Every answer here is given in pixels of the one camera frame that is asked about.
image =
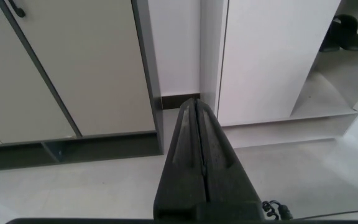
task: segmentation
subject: black cable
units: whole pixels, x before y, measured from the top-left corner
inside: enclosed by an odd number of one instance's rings
[[[278,213],[280,215],[277,215],[272,204],[278,205]],[[286,205],[282,205],[280,202],[276,200],[271,200],[269,202],[268,201],[262,202],[262,208],[265,212],[267,212],[266,215],[268,217],[274,216],[275,217],[274,220],[279,220],[280,218],[281,220],[291,220],[293,218],[288,207]]]
[[[315,215],[312,217],[294,218],[294,220],[304,220],[304,219],[309,219],[309,218],[321,218],[321,217],[328,217],[331,215],[343,215],[343,214],[350,214],[350,213],[357,213],[357,212],[358,212],[358,210],[349,211],[349,212],[337,212],[337,213],[331,213],[331,214],[325,214],[325,215]]]
[[[274,220],[280,219],[280,217],[277,215],[274,207],[272,206],[272,204],[270,202],[268,202],[268,201],[262,202],[262,208],[265,212],[267,212],[266,215],[268,217],[274,216]]]

